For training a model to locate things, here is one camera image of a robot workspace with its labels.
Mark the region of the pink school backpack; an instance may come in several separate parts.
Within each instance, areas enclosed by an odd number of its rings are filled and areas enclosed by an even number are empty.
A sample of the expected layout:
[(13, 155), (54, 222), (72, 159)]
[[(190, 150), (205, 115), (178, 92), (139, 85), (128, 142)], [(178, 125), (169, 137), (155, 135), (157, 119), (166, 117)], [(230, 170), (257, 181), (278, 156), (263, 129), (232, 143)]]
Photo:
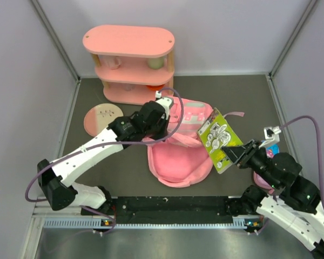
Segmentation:
[(199, 101), (174, 98), (167, 140), (147, 147), (151, 173), (164, 185), (184, 188), (204, 180), (215, 169), (198, 130), (214, 110)]

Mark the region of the pink and cream plate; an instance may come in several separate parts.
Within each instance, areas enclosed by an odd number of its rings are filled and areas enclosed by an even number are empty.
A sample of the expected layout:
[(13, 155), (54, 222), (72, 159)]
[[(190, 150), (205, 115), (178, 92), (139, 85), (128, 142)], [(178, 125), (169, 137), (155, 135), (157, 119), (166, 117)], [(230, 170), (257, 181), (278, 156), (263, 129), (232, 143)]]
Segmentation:
[(122, 117), (122, 110), (110, 103), (103, 103), (94, 106), (84, 117), (84, 129), (92, 137), (97, 136), (115, 118)]

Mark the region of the green sticker book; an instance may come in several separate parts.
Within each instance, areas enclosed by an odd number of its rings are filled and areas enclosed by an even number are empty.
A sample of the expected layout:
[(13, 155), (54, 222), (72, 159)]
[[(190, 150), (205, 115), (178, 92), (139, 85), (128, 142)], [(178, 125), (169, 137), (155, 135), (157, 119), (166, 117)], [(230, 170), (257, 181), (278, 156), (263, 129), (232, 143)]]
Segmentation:
[(198, 136), (218, 174), (222, 174), (232, 165), (222, 148), (243, 144), (226, 120), (229, 115), (243, 117), (245, 114), (244, 112), (230, 112), (222, 115), (217, 108), (214, 108), (198, 130)]

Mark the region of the pale green cup on shelf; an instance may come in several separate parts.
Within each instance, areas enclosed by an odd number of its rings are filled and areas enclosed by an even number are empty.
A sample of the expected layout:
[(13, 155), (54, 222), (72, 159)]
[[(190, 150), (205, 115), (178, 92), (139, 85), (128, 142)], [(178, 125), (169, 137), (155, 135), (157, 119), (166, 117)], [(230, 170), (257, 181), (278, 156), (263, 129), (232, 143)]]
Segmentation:
[(149, 58), (147, 59), (147, 65), (149, 68), (158, 70), (164, 67), (164, 57)]

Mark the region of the pink pencil case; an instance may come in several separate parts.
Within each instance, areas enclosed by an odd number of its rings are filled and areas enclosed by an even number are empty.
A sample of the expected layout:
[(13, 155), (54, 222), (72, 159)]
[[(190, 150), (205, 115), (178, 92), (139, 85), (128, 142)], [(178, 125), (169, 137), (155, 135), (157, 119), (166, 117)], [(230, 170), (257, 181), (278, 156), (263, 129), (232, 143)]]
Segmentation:
[[(267, 157), (268, 158), (272, 158), (273, 156), (275, 156), (276, 154), (278, 154), (279, 153), (279, 147), (278, 147), (278, 145), (277, 144), (274, 144), (274, 145), (272, 145), (272, 146), (270, 146), (270, 147), (267, 147), (266, 148), (266, 153), (267, 153)], [(268, 194), (269, 195), (272, 195), (273, 194), (273, 192), (274, 192), (274, 189), (273, 189), (273, 187), (271, 187), (261, 176), (259, 176), (256, 172), (253, 172), (253, 181), (254, 181), (254, 183), (258, 186), (258, 187), (260, 187), (260, 188), (262, 188), (262, 189), (264, 189), (264, 190), (266, 190), (266, 191), (268, 191)]]

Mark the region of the pink cup on shelf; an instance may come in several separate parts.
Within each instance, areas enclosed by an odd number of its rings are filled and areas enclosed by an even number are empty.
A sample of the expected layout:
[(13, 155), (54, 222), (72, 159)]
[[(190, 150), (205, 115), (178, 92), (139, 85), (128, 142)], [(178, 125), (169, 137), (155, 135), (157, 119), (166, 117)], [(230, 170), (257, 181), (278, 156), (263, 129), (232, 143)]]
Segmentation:
[(105, 65), (110, 70), (116, 70), (121, 66), (121, 59), (118, 56), (104, 56), (103, 58)]

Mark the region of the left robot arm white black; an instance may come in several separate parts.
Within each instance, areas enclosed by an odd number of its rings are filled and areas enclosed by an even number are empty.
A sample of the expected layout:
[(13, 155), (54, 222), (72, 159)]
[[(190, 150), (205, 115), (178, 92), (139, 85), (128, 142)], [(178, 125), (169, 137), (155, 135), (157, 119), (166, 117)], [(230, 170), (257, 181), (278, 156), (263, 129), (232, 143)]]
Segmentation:
[(75, 181), (90, 168), (144, 138), (154, 140), (167, 135), (172, 98), (162, 97), (145, 103), (131, 116), (117, 117), (96, 137), (67, 156), (53, 162), (46, 159), (38, 164), (43, 172), (38, 178), (52, 210), (68, 206), (87, 206), (100, 214), (110, 211), (110, 193), (102, 186), (90, 187)]

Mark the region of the clear glass on lower shelf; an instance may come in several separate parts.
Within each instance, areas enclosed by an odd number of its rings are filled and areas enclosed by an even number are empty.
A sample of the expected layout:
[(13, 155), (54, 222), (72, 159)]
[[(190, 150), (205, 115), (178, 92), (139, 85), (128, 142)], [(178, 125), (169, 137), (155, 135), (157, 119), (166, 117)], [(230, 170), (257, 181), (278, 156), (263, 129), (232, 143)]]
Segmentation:
[(132, 91), (135, 88), (135, 84), (123, 84), (123, 89), (125, 91)]

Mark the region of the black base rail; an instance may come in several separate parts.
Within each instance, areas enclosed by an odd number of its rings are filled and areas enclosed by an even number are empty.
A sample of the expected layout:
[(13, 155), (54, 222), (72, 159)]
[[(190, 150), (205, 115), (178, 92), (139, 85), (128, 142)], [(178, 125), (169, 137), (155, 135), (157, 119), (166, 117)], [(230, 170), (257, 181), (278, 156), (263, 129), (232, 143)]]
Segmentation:
[(230, 223), (234, 216), (257, 215), (240, 198), (227, 196), (121, 196), (105, 209), (117, 223)]

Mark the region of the orange bowl on lower shelf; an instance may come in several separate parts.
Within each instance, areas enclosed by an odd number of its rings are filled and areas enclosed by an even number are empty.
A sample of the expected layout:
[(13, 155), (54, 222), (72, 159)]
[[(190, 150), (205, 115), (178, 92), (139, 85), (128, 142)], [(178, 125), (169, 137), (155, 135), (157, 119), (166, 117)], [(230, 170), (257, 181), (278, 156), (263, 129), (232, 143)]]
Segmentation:
[(159, 91), (161, 90), (164, 86), (163, 85), (147, 85), (146, 86), (149, 90), (152, 91)]

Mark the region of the pink three-tier shelf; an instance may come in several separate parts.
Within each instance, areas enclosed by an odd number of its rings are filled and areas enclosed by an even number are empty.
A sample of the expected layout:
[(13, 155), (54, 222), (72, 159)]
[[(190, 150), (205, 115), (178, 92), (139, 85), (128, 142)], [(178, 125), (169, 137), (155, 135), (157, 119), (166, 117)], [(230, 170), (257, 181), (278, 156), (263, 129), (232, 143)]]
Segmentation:
[[(102, 81), (105, 98), (113, 103), (142, 105), (154, 99), (147, 85), (173, 87), (174, 35), (164, 28), (100, 25), (91, 28), (83, 37), (83, 45), (95, 63), (95, 73)], [(104, 56), (118, 56), (121, 66), (110, 70)], [(147, 59), (164, 57), (164, 67), (154, 70)], [(123, 84), (135, 84), (125, 91)]]

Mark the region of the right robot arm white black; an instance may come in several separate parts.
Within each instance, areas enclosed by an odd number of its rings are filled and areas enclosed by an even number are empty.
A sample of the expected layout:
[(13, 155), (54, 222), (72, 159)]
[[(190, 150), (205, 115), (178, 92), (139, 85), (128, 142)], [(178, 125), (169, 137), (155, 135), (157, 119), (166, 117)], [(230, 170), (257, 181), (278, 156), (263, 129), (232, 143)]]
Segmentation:
[(259, 214), (275, 222), (297, 238), (313, 258), (324, 258), (324, 206), (321, 193), (311, 181), (300, 175), (302, 166), (286, 152), (268, 157), (258, 141), (241, 146), (223, 147), (222, 151), (240, 169), (250, 168), (261, 176), (278, 198), (258, 186), (249, 186), (228, 211), (238, 215)]

